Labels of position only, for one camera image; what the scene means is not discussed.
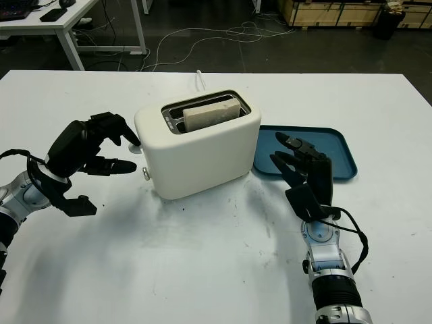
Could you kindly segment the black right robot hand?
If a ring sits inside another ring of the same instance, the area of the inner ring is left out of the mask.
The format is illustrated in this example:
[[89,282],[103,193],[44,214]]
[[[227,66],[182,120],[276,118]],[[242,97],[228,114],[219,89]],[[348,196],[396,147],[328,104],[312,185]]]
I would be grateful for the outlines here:
[[285,194],[295,214],[305,221],[326,218],[324,208],[331,206],[333,197],[331,159],[302,138],[282,132],[276,132],[275,137],[292,151],[276,151],[270,159],[290,186]]

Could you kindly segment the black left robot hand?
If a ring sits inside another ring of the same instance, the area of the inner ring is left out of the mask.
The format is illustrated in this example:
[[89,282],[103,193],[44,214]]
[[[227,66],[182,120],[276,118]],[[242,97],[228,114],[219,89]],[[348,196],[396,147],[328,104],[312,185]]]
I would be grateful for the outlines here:
[[61,178],[68,178],[78,171],[94,176],[132,173],[136,170],[135,163],[98,155],[104,139],[119,146],[121,137],[140,146],[137,135],[118,114],[105,112],[92,115],[88,121],[72,121],[49,149],[45,157],[46,168]]

